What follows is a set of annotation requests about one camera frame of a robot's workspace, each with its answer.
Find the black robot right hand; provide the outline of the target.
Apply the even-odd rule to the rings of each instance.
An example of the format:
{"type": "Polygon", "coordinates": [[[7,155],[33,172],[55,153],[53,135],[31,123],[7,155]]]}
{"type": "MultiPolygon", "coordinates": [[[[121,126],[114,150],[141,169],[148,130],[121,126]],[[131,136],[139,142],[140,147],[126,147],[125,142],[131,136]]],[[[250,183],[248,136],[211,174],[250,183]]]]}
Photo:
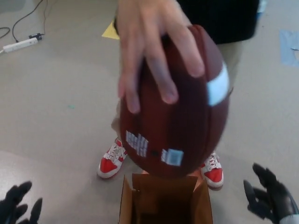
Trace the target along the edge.
{"type": "Polygon", "coordinates": [[[266,190],[253,187],[247,180],[243,181],[248,210],[274,224],[297,224],[299,208],[288,188],[268,168],[257,163],[252,168],[266,190]]]}

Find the person's right hand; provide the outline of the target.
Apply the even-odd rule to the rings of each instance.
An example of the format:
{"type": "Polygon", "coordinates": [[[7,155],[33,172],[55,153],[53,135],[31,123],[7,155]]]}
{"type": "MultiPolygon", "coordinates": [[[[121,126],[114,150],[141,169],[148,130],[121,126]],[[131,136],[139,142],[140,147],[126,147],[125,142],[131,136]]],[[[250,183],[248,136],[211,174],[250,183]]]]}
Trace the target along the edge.
{"type": "Polygon", "coordinates": [[[120,37],[121,75],[119,97],[126,98],[128,110],[140,111],[138,96],[139,69],[146,59],[161,98],[168,104],[178,99],[171,78],[161,37],[167,34],[177,47],[188,73],[200,77],[203,60],[188,26],[190,21],[175,0],[120,0],[116,28],[120,37]]]}

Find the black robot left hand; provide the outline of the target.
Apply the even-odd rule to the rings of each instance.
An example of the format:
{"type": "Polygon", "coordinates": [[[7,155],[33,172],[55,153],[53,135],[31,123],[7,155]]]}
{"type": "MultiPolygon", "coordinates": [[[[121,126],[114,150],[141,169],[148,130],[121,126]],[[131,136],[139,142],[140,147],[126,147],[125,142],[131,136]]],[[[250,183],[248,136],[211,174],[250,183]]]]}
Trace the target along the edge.
{"type": "Polygon", "coordinates": [[[32,207],[30,217],[18,221],[27,211],[28,205],[19,205],[24,196],[30,191],[32,182],[27,181],[20,185],[14,185],[3,200],[0,201],[1,224],[37,224],[40,218],[43,199],[39,198],[32,207]]]}

